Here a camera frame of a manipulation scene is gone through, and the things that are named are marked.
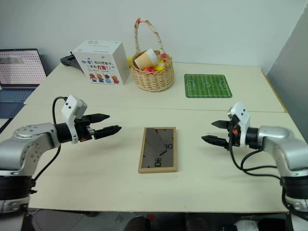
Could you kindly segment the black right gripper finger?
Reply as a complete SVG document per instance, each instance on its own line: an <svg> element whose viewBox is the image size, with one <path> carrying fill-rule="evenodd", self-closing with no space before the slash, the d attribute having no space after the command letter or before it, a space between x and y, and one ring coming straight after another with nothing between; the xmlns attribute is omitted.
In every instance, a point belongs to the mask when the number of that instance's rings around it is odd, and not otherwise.
<svg viewBox="0 0 308 231"><path fill-rule="evenodd" d="M205 135L205 136L202 136L201 139L215 146L228 147L228 142L226 141L226 139L219 138L217 136Z"/></svg>
<svg viewBox="0 0 308 231"><path fill-rule="evenodd" d="M230 124L231 122L226 120L217 120L211 123L211 125L221 129L228 129Z"/></svg>

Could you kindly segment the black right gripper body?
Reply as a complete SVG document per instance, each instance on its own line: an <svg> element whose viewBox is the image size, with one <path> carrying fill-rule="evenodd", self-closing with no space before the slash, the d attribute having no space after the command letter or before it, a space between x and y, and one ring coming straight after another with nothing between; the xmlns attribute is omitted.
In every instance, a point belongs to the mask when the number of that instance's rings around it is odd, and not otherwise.
<svg viewBox="0 0 308 231"><path fill-rule="evenodd" d="M227 150L230 151L233 146L239 147L239 118L234 115L227 125L229 137Z"/></svg>

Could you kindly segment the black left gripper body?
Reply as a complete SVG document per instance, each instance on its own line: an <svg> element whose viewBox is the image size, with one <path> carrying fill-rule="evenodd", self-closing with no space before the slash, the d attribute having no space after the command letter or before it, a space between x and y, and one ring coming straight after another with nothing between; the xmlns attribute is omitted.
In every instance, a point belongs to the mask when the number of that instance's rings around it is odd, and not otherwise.
<svg viewBox="0 0 308 231"><path fill-rule="evenodd" d="M90 124L93 122L94 115L84 115L82 118L75 118L75 129L80 142L92 140L94 131L90 128Z"/></svg>

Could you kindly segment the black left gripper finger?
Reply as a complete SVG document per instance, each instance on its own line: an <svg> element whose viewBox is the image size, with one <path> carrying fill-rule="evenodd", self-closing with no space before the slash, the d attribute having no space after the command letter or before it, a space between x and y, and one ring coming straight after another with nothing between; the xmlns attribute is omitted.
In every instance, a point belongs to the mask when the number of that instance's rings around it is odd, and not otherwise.
<svg viewBox="0 0 308 231"><path fill-rule="evenodd" d="M109 127L105 127L103 129L100 130L96 130L94 132L94 139L98 140L98 139L102 139L108 136L112 136L116 133L118 133L120 130L122 129L121 126L119 125L113 125L113 126L109 126Z"/></svg>
<svg viewBox="0 0 308 231"><path fill-rule="evenodd" d="M86 115L85 117L90 121L90 123L99 123L105 119L108 119L110 116L105 115L105 114L96 113L96 114Z"/></svg>

